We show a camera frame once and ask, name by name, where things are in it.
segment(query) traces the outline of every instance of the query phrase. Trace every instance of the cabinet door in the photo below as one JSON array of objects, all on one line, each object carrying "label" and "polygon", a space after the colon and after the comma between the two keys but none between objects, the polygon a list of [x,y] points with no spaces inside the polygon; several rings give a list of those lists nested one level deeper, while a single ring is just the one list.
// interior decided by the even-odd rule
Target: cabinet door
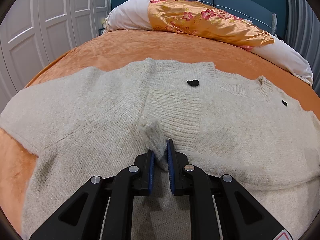
[{"label": "cabinet door", "polygon": [[17,91],[46,65],[41,37],[38,0],[16,0],[0,26],[4,61]]},{"label": "cabinet door", "polygon": [[109,0],[93,0],[94,20],[96,25],[96,31],[99,33],[99,29],[103,28],[103,22],[110,12]]},{"label": "cabinet door", "polygon": [[70,0],[70,10],[77,46],[97,37],[92,0]]},{"label": "cabinet door", "polygon": [[39,20],[50,62],[76,46],[69,0],[39,0]]},{"label": "cabinet door", "polygon": [[16,93],[17,90],[9,76],[0,47],[0,113]]}]

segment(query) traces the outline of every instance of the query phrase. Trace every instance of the gray curtain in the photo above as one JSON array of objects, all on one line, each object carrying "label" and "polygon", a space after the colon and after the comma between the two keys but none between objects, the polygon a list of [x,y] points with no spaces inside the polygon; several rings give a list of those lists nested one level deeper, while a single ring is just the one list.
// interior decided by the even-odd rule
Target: gray curtain
[{"label": "gray curtain", "polygon": [[313,72],[313,89],[320,96],[320,22],[306,0],[288,0],[284,41],[303,56]]}]

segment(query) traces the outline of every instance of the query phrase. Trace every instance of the sweater sleeve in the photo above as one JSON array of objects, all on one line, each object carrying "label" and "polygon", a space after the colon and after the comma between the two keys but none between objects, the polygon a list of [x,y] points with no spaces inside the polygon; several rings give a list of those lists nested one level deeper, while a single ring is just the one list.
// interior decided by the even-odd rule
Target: sweater sleeve
[{"label": "sweater sleeve", "polygon": [[320,120],[314,114],[313,111],[305,111],[300,102],[286,93],[284,93],[280,88],[276,87],[276,91],[280,96],[279,100],[283,100],[288,108],[292,109],[291,115],[295,117],[298,123],[298,129],[296,133],[300,136],[302,131],[307,133],[308,141],[302,142],[305,150],[305,159],[307,163],[307,170],[309,172],[319,171],[320,162]]},{"label": "sweater sleeve", "polygon": [[88,67],[28,87],[9,101],[0,115],[0,127],[30,153],[39,155],[102,111],[116,107],[128,91],[136,90],[137,74],[134,67],[127,66],[111,72]]}]

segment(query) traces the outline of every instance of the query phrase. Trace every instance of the cream knit sweater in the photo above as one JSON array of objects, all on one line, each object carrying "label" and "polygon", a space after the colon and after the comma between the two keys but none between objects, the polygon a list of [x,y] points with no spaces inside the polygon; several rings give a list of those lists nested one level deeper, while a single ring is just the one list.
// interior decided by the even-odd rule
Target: cream knit sweater
[{"label": "cream knit sweater", "polygon": [[[187,84],[193,79],[199,86]],[[111,72],[88,67],[20,91],[0,127],[39,156],[22,217],[26,239],[91,176],[114,176],[148,148],[167,170],[167,138],[208,174],[231,174],[257,196],[311,180],[318,186],[320,175],[314,113],[264,77],[252,81],[213,63],[148,58]],[[189,239],[188,200],[172,197],[168,184],[156,169],[153,197],[135,199],[132,239]]]}]

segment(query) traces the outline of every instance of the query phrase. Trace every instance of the sweater neckline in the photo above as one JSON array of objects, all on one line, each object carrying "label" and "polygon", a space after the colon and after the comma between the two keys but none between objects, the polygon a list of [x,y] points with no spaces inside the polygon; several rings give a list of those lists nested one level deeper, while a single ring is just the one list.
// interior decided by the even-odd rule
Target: sweater neckline
[{"label": "sweater neckline", "polygon": [[218,70],[213,62],[204,62],[204,71],[214,85],[237,96],[265,101],[273,91],[274,85],[264,76],[251,80],[239,74]]}]

